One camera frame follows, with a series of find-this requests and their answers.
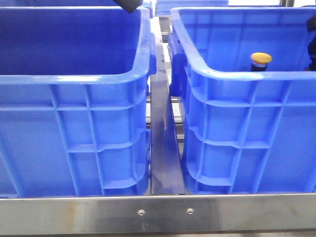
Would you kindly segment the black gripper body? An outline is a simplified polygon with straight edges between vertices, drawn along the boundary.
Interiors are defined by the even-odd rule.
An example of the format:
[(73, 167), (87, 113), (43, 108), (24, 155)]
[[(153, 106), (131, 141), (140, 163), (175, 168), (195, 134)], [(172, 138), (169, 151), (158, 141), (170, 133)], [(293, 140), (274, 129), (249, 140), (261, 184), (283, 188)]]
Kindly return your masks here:
[[(307, 31), (315, 32), (316, 31), (316, 18), (312, 17), (307, 21)], [(316, 70), (316, 38), (308, 44), (308, 54), (310, 57), (309, 71)]]

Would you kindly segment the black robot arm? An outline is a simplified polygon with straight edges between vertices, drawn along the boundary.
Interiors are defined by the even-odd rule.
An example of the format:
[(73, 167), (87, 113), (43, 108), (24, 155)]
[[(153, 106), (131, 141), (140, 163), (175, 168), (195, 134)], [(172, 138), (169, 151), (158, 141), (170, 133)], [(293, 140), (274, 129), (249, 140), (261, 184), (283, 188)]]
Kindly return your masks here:
[[(175, 7), (227, 7), (229, 6), (228, 0), (164, 0), (167, 7), (165, 11), (170, 10)], [(121, 8), (123, 8), (128, 13), (132, 13), (137, 7), (143, 4), (143, 0), (115, 0)], [(313, 16), (307, 21), (307, 31), (316, 31), (316, 16)], [(308, 54), (310, 56), (311, 63), (309, 65), (310, 71), (316, 70), (316, 38), (314, 38), (308, 45)]]

